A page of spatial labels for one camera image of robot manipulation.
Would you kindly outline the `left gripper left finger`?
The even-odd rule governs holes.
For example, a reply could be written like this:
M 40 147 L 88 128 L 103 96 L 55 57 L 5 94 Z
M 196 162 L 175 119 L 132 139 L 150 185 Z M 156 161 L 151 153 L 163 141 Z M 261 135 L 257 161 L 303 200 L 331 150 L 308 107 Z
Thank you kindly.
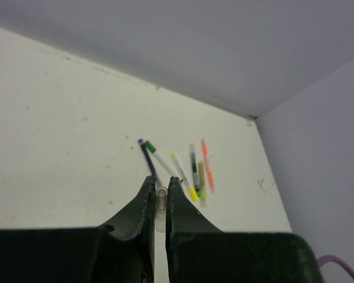
M 155 177 L 99 226 L 97 282 L 153 282 L 155 265 Z

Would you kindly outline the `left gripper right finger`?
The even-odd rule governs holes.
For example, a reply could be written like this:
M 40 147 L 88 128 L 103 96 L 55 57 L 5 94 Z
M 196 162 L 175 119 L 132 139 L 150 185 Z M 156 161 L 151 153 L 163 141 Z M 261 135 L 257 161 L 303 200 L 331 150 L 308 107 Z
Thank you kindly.
M 186 197 L 180 180 L 172 177 L 166 201 L 166 239 L 170 282 L 217 282 L 215 257 L 224 233 Z

